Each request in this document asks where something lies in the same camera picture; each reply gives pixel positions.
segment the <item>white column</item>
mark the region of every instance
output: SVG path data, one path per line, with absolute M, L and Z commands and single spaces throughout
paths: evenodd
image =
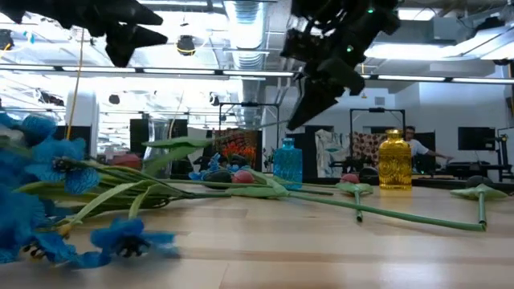
M 96 157 L 96 146 L 98 143 L 98 124 L 100 118 L 100 106 L 96 98 L 96 92 L 92 89 L 86 88 L 85 83 L 79 86 L 76 95 L 75 111 L 73 112 L 73 126 L 88 126 L 91 127 L 91 148 L 89 155 Z M 73 105 L 73 98 L 75 88 L 71 89 L 67 95 L 66 102 L 66 124 L 70 123 L 71 107 Z

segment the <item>yellow glass bottle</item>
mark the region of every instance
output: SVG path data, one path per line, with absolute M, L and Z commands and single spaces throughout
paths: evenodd
M 402 130 L 386 131 L 387 140 L 378 148 L 380 189 L 412 189 L 412 157 Z

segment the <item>white shirt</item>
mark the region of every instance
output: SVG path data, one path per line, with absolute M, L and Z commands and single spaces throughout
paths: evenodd
M 419 141 L 417 140 L 409 140 L 407 141 L 407 143 L 409 143 L 410 145 L 410 155 L 412 157 L 415 157 L 416 155 L 424 155 L 426 153 L 428 153 L 429 149 L 427 149 L 423 144 L 421 144 Z

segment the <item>desk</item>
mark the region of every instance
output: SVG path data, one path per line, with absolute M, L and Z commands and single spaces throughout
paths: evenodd
M 362 202 L 461 222 L 477 217 L 475 202 L 439 189 L 384 198 L 377 189 Z M 513 213 L 514 200 L 489 203 L 489 230 L 477 233 L 367 213 L 358 224 L 352 210 L 301 200 L 181 201 L 141 217 L 149 230 L 177 232 L 182 259 L 118 259 L 75 272 L 16 263 L 0 266 L 0 279 L 5 289 L 511 289 Z M 86 222 L 72 242 L 90 249 L 88 231 L 111 217 Z

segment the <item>red ball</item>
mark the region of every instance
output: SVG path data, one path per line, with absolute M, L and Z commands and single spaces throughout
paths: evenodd
M 254 176 L 246 170 L 239 170 L 232 176 L 232 182 L 235 184 L 253 184 Z
M 350 182 L 352 184 L 360 183 L 359 177 L 353 173 L 346 173 L 341 177 L 340 182 Z

